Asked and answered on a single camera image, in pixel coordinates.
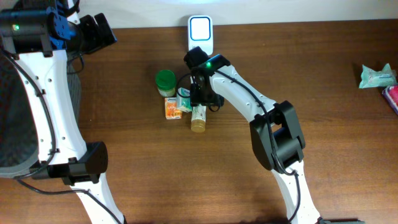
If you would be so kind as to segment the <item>small teal tissue packet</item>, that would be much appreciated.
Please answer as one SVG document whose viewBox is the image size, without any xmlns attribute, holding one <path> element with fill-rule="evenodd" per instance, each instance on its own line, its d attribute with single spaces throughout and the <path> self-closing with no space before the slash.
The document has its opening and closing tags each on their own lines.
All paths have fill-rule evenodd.
<svg viewBox="0 0 398 224">
<path fill-rule="evenodd" d="M 185 88 L 179 88 L 177 92 L 177 109 L 185 113 L 192 112 L 190 102 L 190 91 Z"/>
</svg>

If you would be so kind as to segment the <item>cream tube gold cap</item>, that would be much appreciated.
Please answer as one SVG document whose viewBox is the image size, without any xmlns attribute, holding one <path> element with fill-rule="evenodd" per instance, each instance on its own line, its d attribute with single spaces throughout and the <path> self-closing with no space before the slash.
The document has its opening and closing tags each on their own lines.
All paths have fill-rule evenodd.
<svg viewBox="0 0 398 224">
<path fill-rule="evenodd" d="M 206 128 L 206 106 L 198 105 L 192 108 L 191 130 L 203 133 Z"/>
</svg>

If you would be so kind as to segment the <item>green lid glass jar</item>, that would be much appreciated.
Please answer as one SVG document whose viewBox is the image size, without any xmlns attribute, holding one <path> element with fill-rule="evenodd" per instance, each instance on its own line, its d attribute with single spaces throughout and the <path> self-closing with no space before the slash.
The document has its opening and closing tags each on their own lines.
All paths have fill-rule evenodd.
<svg viewBox="0 0 398 224">
<path fill-rule="evenodd" d="M 176 93 L 177 84 L 174 72 L 171 70 L 161 70 L 155 76 L 155 84 L 161 96 L 173 97 Z"/>
</svg>

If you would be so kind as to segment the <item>orange snack packet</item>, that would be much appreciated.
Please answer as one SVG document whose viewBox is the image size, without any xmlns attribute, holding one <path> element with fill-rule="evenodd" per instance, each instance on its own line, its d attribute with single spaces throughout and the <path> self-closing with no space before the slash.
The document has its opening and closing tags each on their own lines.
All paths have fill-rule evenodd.
<svg viewBox="0 0 398 224">
<path fill-rule="evenodd" d="M 177 109 L 177 98 L 169 97 L 164 99 L 165 103 L 165 118 L 166 119 L 181 119 L 182 111 Z"/>
</svg>

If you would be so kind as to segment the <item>mint green snack packet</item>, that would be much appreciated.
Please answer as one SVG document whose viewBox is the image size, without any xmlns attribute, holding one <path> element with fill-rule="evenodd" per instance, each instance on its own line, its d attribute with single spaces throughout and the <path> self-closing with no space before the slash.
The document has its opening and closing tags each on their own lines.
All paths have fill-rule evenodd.
<svg viewBox="0 0 398 224">
<path fill-rule="evenodd" d="M 387 87 L 397 84 L 396 71 L 387 63 L 381 71 L 375 71 L 362 65 L 361 81 L 359 88 Z"/>
</svg>

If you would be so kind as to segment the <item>red purple tissue pack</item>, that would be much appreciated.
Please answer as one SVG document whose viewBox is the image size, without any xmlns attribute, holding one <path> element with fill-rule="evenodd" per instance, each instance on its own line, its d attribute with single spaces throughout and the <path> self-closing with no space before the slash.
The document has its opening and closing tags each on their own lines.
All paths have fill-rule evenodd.
<svg viewBox="0 0 398 224">
<path fill-rule="evenodd" d="M 389 106 L 393 109 L 395 114 L 398 114 L 397 91 L 398 91 L 397 85 L 388 86 L 382 91 L 383 97 L 388 102 Z"/>
</svg>

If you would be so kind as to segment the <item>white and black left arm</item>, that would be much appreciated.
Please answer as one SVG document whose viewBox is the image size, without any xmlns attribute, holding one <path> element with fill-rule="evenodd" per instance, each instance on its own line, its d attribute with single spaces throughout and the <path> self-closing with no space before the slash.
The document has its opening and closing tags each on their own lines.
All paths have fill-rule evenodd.
<svg viewBox="0 0 398 224">
<path fill-rule="evenodd" d="M 78 129 L 72 65 L 117 39 L 104 14 L 79 10 L 78 1 L 17 1 L 1 11 L 1 177 L 61 179 L 91 222 L 125 223 L 106 180 L 106 145 Z"/>
</svg>

